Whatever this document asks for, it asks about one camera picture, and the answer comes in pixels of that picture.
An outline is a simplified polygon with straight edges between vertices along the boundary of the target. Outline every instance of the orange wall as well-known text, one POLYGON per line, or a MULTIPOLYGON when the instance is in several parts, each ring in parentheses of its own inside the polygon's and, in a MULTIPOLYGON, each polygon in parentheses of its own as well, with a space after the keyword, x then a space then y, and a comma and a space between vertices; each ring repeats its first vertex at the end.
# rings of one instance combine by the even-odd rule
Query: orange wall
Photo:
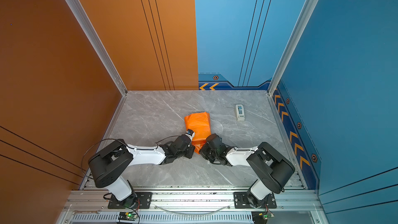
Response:
MULTIPOLYGON (((80 165, 118 89, 65 0, 0 0, 0 9, 0 126, 80 165)), ((63 168, 0 142, 0 155, 61 177, 0 156, 2 223, 54 223, 80 169, 1 128, 0 140, 63 168)))
POLYGON ((197 89, 195 0, 80 0, 128 90, 197 89))

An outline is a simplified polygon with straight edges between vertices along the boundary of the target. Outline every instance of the orange chevron arrow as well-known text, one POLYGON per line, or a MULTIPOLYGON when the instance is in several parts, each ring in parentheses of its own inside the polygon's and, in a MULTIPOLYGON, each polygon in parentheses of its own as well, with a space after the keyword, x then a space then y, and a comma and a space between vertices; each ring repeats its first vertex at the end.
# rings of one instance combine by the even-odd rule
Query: orange chevron arrow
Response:
POLYGON ((302 156, 300 156, 300 169, 302 170, 302 163, 305 162, 306 164, 308 164, 308 166, 311 166, 310 163, 307 161, 307 159, 303 158, 302 156))
POLYGON ((218 83, 214 84, 213 86, 210 87, 211 90, 215 90, 214 87, 217 86, 218 83))
POLYGON ((204 89, 204 87, 206 87, 207 85, 208 85, 208 83, 205 83, 205 84, 203 84, 203 86, 201 86, 199 88, 202 89, 202 90, 206 90, 206 89, 204 89))
POLYGON ((302 151, 304 151, 304 149, 298 145, 297 143, 295 143, 295 154, 297 155, 297 148, 301 149, 302 151))
POLYGON ((284 107, 285 105, 283 103, 278 103, 278 112, 281 112, 281 106, 284 107))
POLYGON ((280 98, 280 95, 275 95, 275 105, 276 105, 276 98, 280 98))
POLYGON ((290 132, 290 143, 292 143, 292 136, 294 136, 294 137, 296 137, 296 138, 299 138, 299 137, 297 137, 297 134, 296 134, 296 133, 290 132))
POLYGON ((289 116, 289 114, 287 114, 287 112, 282 111, 282 122, 283 122, 283 116, 284 115, 289 116))

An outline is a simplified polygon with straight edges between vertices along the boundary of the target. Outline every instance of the orange bag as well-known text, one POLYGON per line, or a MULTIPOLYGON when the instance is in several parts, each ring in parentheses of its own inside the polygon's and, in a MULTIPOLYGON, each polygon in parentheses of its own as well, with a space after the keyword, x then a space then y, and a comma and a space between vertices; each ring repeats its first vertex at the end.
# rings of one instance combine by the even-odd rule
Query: orange bag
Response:
POLYGON ((210 131, 210 115, 207 112, 192 113, 185 116, 185 127, 195 132, 192 144, 195 146, 195 152, 199 154, 199 150, 206 143, 206 138, 211 135, 210 131))

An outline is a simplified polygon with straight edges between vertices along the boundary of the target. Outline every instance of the black and white robotic arm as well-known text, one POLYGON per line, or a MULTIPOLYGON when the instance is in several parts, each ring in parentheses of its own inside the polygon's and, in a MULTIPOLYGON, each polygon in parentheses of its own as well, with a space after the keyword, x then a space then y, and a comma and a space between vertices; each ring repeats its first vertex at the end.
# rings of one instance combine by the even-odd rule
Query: black and white robotic arm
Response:
MULTIPOLYGON (((194 135, 188 129, 175 141, 154 147, 132 146, 123 139, 112 142, 88 160, 96 187, 107 188, 118 201, 133 202, 137 195, 122 177, 122 172, 132 165, 163 165, 182 156, 192 158, 194 135)), ((271 192, 279 194, 295 171, 291 162, 266 142, 253 148, 237 148, 225 145, 218 135, 212 134, 199 153, 213 164, 250 166, 259 177, 247 192, 248 200, 255 208, 260 207, 271 192)))

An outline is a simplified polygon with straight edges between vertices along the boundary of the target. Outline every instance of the light blue wall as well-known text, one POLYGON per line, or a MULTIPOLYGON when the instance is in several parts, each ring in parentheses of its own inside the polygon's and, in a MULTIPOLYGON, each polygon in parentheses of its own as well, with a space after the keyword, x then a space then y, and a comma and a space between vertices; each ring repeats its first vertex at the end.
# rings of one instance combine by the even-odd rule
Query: light blue wall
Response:
MULTIPOLYGON (((398 0, 319 0, 282 82, 321 158, 322 203, 398 183, 394 170, 343 187, 398 166, 397 69, 398 0)), ((398 186, 324 208, 352 223, 372 207, 341 210, 396 199, 398 186)), ((383 220, 396 209, 381 206, 383 220)))
POLYGON ((258 86, 269 80, 304 2, 195 0, 199 73, 220 73, 234 86, 258 86))

